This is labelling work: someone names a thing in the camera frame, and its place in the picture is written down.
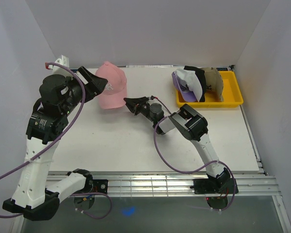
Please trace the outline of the pink baseball cap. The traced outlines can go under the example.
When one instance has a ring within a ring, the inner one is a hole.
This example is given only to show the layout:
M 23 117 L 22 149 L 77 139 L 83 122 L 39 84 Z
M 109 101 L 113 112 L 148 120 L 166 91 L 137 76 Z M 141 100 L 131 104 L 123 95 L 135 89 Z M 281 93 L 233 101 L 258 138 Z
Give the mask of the pink baseball cap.
M 123 107 L 124 98 L 127 97 L 127 78 L 124 71 L 106 61 L 97 69 L 95 75 L 108 80 L 104 91 L 98 96 L 100 107 L 105 110 Z

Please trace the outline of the black baseball cap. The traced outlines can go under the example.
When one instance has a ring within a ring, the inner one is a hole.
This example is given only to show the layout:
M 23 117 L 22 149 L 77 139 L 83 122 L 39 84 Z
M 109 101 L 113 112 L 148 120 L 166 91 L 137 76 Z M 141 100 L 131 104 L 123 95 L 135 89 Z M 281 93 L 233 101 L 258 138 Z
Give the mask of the black baseball cap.
M 206 93 L 206 78 L 204 70 L 193 67 L 193 66 L 185 66 L 184 70 L 186 71 L 194 71 L 196 78 L 198 79 L 200 86 L 202 88 L 201 97 L 198 99 L 199 102 L 205 101 L 205 93 Z

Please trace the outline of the beige baseball cap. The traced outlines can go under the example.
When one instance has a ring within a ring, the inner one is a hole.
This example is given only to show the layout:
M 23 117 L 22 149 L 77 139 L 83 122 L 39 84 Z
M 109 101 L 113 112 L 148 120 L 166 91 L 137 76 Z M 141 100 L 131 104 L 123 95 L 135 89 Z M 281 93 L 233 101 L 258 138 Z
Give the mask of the beige baseball cap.
M 221 74 L 215 67 L 202 67 L 206 79 L 206 89 L 216 92 L 220 102 L 224 101 L 223 89 L 224 83 Z

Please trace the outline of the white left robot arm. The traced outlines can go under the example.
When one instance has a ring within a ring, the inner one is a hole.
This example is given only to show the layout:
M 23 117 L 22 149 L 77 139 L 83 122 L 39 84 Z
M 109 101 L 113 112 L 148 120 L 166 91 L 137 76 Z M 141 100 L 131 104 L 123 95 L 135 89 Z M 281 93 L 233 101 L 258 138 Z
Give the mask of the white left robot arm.
M 77 105 L 100 95 L 107 79 L 86 68 L 78 72 L 87 80 L 83 83 L 72 75 L 54 73 L 47 76 L 39 88 L 40 99 L 35 103 L 26 135 L 25 166 L 15 193 L 3 202 L 2 208 L 22 214 L 31 221 L 50 220 L 60 203 L 73 194 L 88 194 L 93 189 L 93 176 L 85 169 L 75 169 L 55 185 L 46 187 L 50 164 L 64 132 L 74 123 L 68 116 Z

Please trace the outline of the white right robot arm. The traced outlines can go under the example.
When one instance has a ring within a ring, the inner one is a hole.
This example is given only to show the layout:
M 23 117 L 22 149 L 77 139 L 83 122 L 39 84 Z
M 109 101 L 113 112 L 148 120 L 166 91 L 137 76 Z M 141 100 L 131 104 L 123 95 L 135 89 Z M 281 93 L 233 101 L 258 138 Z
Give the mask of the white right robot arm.
M 209 186 L 213 192 L 220 193 L 223 190 L 229 190 L 236 194 L 234 175 L 230 168 L 219 160 L 210 141 L 208 122 L 199 112 L 185 104 L 176 112 L 169 111 L 169 115 L 165 116 L 162 107 L 166 105 L 155 96 L 124 98 L 124 102 L 131 113 L 134 115 L 142 114 L 153 124 L 155 149 L 170 169 L 182 174 L 192 174 L 205 168 L 210 182 Z M 181 171 L 172 167 L 164 159 L 158 148 L 156 136 L 165 135 L 173 129 L 177 129 L 185 139 L 194 145 L 204 163 L 202 167 L 192 171 Z

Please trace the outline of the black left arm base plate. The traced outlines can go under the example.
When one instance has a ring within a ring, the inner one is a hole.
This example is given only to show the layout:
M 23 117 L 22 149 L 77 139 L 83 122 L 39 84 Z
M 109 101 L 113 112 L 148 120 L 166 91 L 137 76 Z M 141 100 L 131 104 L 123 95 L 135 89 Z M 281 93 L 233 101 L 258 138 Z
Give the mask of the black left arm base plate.
M 93 180 L 92 191 L 107 194 L 108 184 L 109 184 L 109 181 L 107 179 L 95 179 Z

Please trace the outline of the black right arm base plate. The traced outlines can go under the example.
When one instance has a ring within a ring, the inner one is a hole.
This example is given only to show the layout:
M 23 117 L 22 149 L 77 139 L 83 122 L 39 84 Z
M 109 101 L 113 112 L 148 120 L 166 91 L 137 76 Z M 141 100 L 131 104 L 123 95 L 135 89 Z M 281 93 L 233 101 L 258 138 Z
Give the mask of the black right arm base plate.
M 194 190 L 195 194 L 221 194 L 229 193 L 238 194 L 238 186 L 236 184 L 236 189 L 234 189 L 234 181 L 232 178 L 229 178 L 226 182 L 218 183 L 211 179 L 193 179 L 193 185 L 190 186 Z

